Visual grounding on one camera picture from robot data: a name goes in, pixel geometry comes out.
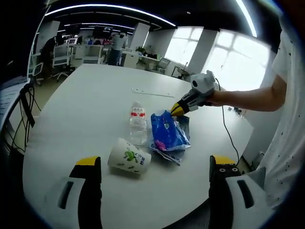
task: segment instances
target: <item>bottle label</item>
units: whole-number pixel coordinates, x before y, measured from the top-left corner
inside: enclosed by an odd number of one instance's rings
[[[131,116],[145,117],[145,111],[140,107],[133,107],[130,113]]]

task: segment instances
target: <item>green cartoon print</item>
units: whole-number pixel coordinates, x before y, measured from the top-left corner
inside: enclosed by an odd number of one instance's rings
[[[135,153],[133,151],[131,151],[130,149],[127,149],[127,151],[125,152],[124,158],[127,159],[127,161],[135,160],[135,163],[138,163]]]

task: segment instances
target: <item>potted plant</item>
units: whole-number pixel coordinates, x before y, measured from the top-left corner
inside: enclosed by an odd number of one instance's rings
[[[144,53],[146,52],[146,49],[144,47],[139,46],[135,49],[135,51],[140,52],[140,53],[142,53],[142,55],[144,55]]]

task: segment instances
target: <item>hand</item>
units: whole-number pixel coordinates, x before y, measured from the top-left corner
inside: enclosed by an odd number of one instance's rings
[[[223,92],[221,91],[214,91],[212,95],[210,95],[206,100],[212,104],[212,106],[223,106],[225,105],[222,101]]]

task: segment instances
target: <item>white paper cup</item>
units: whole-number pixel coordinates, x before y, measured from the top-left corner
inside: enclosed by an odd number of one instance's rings
[[[108,159],[108,166],[126,170],[128,172],[145,173],[152,156],[141,149],[119,138]]]

